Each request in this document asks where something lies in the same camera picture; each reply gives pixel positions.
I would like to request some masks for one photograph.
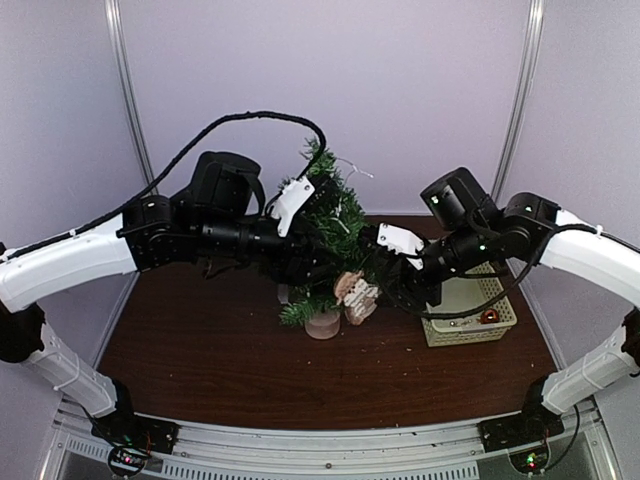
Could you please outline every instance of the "brown tabletop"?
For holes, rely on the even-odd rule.
[[[384,217],[427,236],[430,217]],[[222,425],[346,429],[425,425],[518,410],[553,362],[519,291],[497,342],[428,348],[420,321],[380,308],[312,340],[279,325],[276,285],[253,271],[204,281],[170,265],[140,277],[100,370],[138,411]]]

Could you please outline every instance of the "plastic basket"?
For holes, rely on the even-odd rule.
[[[491,265],[484,263],[467,273],[492,273]],[[437,307],[427,305],[433,313],[458,312],[476,307],[502,292],[504,288],[497,278],[467,280],[452,278],[442,284],[442,303]],[[495,303],[498,323],[482,325],[478,322],[482,314],[456,320],[425,320],[422,326],[430,347],[460,345],[465,343],[490,342],[499,340],[517,323],[516,314],[508,298]]]

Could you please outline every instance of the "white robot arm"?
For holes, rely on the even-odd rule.
[[[36,302],[104,276],[144,272],[201,257],[265,260],[280,283],[304,283],[326,272],[335,259],[308,235],[297,232],[292,218],[312,197],[321,201],[327,186],[308,182],[303,175],[290,189],[292,193],[284,192],[273,205],[271,218],[248,222],[243,215],[255,178],[249,181],[246,176],[257,176],[257,172],[259,167],[249,159],[207,152],[200,157],[189,187],[170,199],[148,196],[93,229],[70,232],[68,238],[42,248],[0,252],[0,359],[23,363],[56,390],[72,396],[111,439],[142,438],[152,430],[158,438],[175,438],[175,425],[140,426],[126,388],[79,359],[44,322]],[[205,181],[212,174],[226,183]],[[212,184],[231,188],[212,192]],[[422,197],[450,231],[446,237],[430,243],[389,225],[361,232],[366,246],[386,252],[391,263],[402,262],[401,281],[396,282],[401,291],[390,291],[384,278],[378,278],[399,307],[426,318],[469,315],[469,311],[428,315],[425,302],[439,302],[440,285],[447,279],[463,276],[480,263],[511,257],[527,262],[519,279],[542,264],[583,277],[640,306],[640,253],[557,205],[524,193],[498,210],[466,169],[445,175]],[[479,306],[476,313],[486,307]],[[638,373],[639,364],[640,313],[634,309],[598,348],[532,385],[522,416],[557,426],[560,414],[617,379]],[[500,437],[495,425],[486,427],[489,436]],[[535,434],[520,431],[520,440]],[[510,442],[492,440],[485,448],[505,448]],[[171,441],[154,443],[158,451],[171,448]]]
[[[385,285],[384,278],[378,280],[401,308],[426,319],[452,320],[480,314],[507,291],[465,312],[429,314],[424,307],[425,303],[440,303],[440,287],[447,279],[464,277],[481,263],[512,257],[527,263],[514,286],[532,267],[545,265],[585,278],[636,306],[596,349],[568,368],[534,382],[521,414],[482,422],[487,451],[562,433],[562,413],[616,380],[638,374],[640,250],[531,193],[515,195],[498,210],[465,168],[443,176],[421,196],[450,232],[448,235],[433,242],[425,240],[421,245],[418,241],[422,239],[413,232],[384,224],[363,235],[368,246],[386,262],[386,271],[394,267],[399,271],[399,280],[394,278],[392,284]]]

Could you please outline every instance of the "red ornament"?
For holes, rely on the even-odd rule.
[[[486,325],[488,323],[499,323],[500,322],[500,315],[498,314],[498,311],[490,308],[489,310],[485,311],[481,316],[480,316],[480,323],[483,325]]]

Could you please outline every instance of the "black robot arm segment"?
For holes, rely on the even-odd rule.
[[[415,234],[407,230],[396,229],[391,241],[389,233],[381,237],[376,227],[361,233],[383,264],[381,288],[399,307],[417,315],[425,314],[426,303],[440,304],[443,282],[463,277],[473,267],[508,258],[535,261],[560,209],[537,195],[521,193],[500,210],[466,168],[439,178],[421,197],[450,233],[434,241],[421,239],[422,248],[413,252],[404,247],[415,244],[410,241]]]
[[[172,262],[230,258],[260,262],[273,280],[299,285],[330,270],[333,258],[308,232],[260,217],[264,193],[254,161],[227,152],[204,153],[190,184],[171,198],[145,197],[124,212],[119,235],[127,240],[139,271]],[[246,215],[251,197],[258,212]]]

